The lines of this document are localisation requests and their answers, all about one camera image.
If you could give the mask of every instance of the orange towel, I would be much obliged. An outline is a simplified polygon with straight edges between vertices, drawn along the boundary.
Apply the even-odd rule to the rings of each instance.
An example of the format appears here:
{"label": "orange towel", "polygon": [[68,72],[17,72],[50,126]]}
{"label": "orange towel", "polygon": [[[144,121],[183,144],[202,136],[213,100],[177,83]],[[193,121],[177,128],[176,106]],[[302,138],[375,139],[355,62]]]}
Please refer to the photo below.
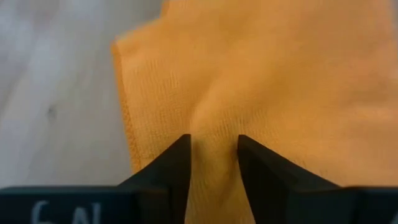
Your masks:
{"label": "orange towel", "polygon": [[388,0],[174,0],[119,39],[134,171],[193,136],[187,223],[252,223],[238,134],[341,185],[398,185]]}

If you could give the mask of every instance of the microfiber cloth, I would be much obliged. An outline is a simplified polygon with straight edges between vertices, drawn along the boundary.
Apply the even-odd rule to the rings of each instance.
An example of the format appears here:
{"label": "microfiber cloth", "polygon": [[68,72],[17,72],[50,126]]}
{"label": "microfiber cloth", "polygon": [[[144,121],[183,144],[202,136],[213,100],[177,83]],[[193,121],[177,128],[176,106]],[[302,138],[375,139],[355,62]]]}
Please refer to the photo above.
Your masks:
{"label": "microfiber cloth", "polygon": [[173,0],[113,45],[139,171],[192,135],[187,223],[253,223],[246,134],[340,185],[398,185],[397,44],[388,0]]}

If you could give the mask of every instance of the wood grain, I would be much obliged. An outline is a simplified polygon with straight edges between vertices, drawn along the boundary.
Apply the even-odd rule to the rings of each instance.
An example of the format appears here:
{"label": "wood grain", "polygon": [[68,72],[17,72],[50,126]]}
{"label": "wood grain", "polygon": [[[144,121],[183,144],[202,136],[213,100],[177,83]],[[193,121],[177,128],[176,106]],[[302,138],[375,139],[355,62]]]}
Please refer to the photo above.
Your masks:
{"label": "wood grain", "polygon": [[0,187],[131,175],[109,46],[160,4],[0,0]]}

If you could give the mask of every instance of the wooden floor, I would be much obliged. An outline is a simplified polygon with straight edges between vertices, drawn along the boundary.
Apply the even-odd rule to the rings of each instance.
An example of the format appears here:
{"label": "wooden floor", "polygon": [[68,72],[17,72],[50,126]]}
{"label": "wooden floor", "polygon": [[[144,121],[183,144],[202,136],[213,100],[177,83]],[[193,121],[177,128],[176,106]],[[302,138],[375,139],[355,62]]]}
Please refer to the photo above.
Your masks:
{"label": "wooden floor", "polygon": [[0,0],[0,187],[131,175],[109,45],[161,0]]}

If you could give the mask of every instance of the fabric edge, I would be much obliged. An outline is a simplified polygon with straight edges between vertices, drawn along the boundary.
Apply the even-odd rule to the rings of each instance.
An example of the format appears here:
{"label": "fabric edge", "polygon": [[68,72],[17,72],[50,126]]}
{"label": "fabric edge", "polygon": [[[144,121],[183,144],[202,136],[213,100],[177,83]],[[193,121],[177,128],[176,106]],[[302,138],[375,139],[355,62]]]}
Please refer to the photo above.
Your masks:
{"label": "fabric edge", "polygon": [[124,124],[124,133],[127,138],[127,145],[130,155],[130,166],[133,172],[138,172],[142,169],[141,166],[141,157],[139,152],[135,147],[134,142],[134,131],[132,128],[131,117],[129,113],[129,108],[127,105],[127,96],[126,92],[124,91],[124,83],[123,83],[123,73],[122,73],[122,56],[118,49],[117,43],[113,43],[111,46],[111,51],[113,54],[113,65],[114,65],[114,72],[116,77],[116,83],[119,93],[119,102],[121,107],[122,119]]}

